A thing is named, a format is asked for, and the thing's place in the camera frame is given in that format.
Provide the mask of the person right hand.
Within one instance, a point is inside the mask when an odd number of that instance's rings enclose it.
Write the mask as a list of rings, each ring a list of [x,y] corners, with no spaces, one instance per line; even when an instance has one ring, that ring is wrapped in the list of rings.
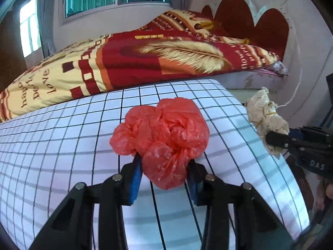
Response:
[[[313,204],[314,213],[324,210],[324,200],[326,198],[332,200],[332,181],[319,175],[317,175],[317,180],[319,183],[317,185],[316,197]]]

